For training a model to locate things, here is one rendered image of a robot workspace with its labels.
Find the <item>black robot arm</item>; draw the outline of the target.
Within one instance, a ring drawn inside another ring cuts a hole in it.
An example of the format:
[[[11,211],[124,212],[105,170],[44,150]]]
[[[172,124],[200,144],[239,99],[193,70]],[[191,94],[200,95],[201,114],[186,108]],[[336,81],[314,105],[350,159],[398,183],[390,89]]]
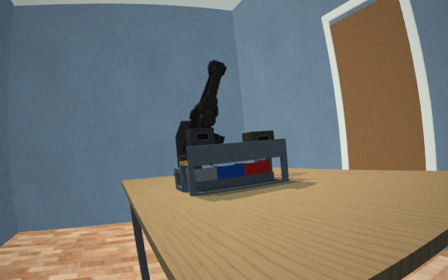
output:
[[[213,63],[212,63],[212,61],[209,62],[209,65],[208,65],[209,78],[208,78],[208,82],[205,86],[205,91],[202,94],[201,99],[200,99],[201,105],[199,102],[195,106],[195,110],[194,109],[192,110],[191,116],[189,118],[189,119],[191,119],[191,121],[187,123],[188,129],[211,128],[215,124],[215,122],[216,122],[215,118],[219,114],[219,110],[218,110],[218,106],[217,106],[218,100],[216,98],[216,95],[218,92],[220,79],[221,79],[222,75],[224,75],[226,69],[227,68],[226,68],[226,66],[224,66],[224,63],[221,63],[217,60],[213,60]],[[212,74],[211,74],[211,72],[212,72]],[[211,75],[212,75],[212,77],[211,77]],[[204,102],[202,102],[202,101],[204,101]],[[220,144],[224,143],[224,137],[220,136],[216,133],[214,133],[214,140],[219,141]]]

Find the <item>olive green case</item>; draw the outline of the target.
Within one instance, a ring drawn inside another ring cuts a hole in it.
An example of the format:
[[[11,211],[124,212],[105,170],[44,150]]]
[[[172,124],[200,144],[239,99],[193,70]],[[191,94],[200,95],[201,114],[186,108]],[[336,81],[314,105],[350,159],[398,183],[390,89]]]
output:
[[[259,131],[242,133],[243,142],[261,141],[274,139],[274,132],[272,131]]]

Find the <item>grey metal shelf rack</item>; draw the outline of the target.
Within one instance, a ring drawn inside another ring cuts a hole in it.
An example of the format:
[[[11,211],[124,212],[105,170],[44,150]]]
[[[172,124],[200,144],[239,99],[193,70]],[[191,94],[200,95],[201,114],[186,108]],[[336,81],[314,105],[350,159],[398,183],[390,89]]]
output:
[[[235,191],[289,181],[287,145],[285,138],[191,146],[186,147],[186,153],[188,165],[180,164],[179,162],[180,169],[174,168],[175,173],[172,172],[172,174],[176,180],[176,189],[182,192],[189,191],[190,196]],[[272,157],[280,157],[281,159],[281,180],[274,179],[274,171],[272,171]],[[197,166],[250,160],[254,160],[254,162],[269,161],[270,172],[212,181],[195,182],[195,167]],[[185,167],[187,167],[189,189],[187,185]]]

